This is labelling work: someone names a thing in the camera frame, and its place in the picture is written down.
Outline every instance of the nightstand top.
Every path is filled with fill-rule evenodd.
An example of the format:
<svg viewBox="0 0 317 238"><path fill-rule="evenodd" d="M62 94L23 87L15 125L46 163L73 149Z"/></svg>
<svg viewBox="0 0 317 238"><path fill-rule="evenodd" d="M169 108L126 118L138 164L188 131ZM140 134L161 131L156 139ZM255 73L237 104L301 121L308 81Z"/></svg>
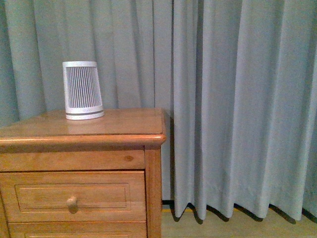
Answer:
<svg viewBox="0 0 317 238"><path fill-rule="evenodd" d="M0 129L0 146L105 144L148 145L165 141L162 109L108 109L97 119L67 120L52 111Z"/></svg>

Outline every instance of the wooden drawer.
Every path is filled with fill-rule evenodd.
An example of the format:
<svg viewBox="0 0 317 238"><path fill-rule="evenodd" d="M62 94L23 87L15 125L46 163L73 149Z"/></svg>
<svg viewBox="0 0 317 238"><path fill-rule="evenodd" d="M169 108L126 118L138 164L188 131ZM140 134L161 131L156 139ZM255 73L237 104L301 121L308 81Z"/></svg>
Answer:
<svg viewBox="0 0 317 238"><path fill-rule="evenodd" d="M144 169L144 151L66 151L0 153L0 171L65 171Z"/></svg>
<svg viewBox="0 0 317 238"><path fill-rule="evenodd" d="M143 171L4 173L0 188L9 222L146 220Z"/></svg>
<svg viewBox="0 0 317 238"><path fill-rule="evenodd" d="M146 238L146 222L10 223L11 238Z"/></svg>

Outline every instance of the white air purifier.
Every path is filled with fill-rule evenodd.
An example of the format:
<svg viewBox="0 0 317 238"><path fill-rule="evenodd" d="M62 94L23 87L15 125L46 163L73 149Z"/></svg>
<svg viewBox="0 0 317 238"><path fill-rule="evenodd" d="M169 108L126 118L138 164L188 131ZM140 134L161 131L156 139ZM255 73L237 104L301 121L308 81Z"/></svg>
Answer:
<svg viewBox="0 0 317 238"><path fill-rule="evenodd" d="M97 63L63 62L66 118L85 120L104 115Z"/></svg>

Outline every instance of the vent grille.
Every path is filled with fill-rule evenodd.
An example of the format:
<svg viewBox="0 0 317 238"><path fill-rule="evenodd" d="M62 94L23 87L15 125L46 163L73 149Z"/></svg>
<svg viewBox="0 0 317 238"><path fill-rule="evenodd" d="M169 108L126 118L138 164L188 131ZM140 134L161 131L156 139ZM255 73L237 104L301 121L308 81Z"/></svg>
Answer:
<svg viewBox="0 0 317 238"><path fill-rule="evenodd" d="M66 67L66 76L70 108L102 105L96 67Z"/></svg>

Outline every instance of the gray curtain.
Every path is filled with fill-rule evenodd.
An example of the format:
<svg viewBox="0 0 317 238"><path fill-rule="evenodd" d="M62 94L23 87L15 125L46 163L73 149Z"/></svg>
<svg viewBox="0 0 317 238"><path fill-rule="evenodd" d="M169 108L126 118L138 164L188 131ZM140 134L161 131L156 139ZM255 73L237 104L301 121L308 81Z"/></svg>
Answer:
<svg viewBox="0 0 317 238"><path fill-rule="evenodd" d="M317 3L174 2L175 213L317 215Z"/></svg>
<svg viewBox="0 0 317 238"><path fill-rule="evenodd" d="M62 62L77 60L97 62L104 108L162 107L169 118L171 16L169 0L0 0L0 127L64 109ZM164 199L169 157L168 140Z"/></svg>

